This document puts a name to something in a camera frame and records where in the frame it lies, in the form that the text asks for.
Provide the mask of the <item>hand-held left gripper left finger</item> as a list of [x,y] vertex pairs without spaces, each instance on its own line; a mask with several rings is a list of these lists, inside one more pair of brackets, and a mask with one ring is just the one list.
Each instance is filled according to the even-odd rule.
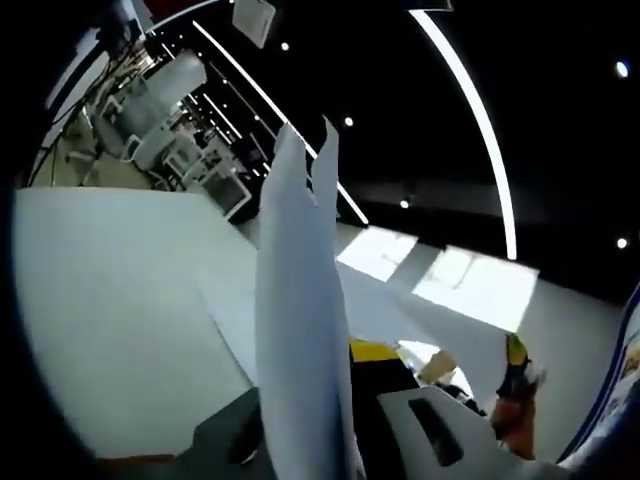
[[194,430],[178,456],[180,479],[272,479],[258,389],[233,400]]

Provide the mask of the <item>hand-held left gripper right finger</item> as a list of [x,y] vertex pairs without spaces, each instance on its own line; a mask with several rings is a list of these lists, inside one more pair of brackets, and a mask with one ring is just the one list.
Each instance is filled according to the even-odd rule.
[[[463,389],[420,386],[392,348],[350,342],[354,428],[368,479],[565,479],[567,469],[525,460],[496,439],[486,413]],[[503,382],[506,343],[498,354]]]

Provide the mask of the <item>person's right hand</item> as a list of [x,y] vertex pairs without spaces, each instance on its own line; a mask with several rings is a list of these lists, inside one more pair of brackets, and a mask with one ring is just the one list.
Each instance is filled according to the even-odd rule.
[[490,417],[496,439],[504,448],[525,460],[534,460],[535,398],[499,398]]

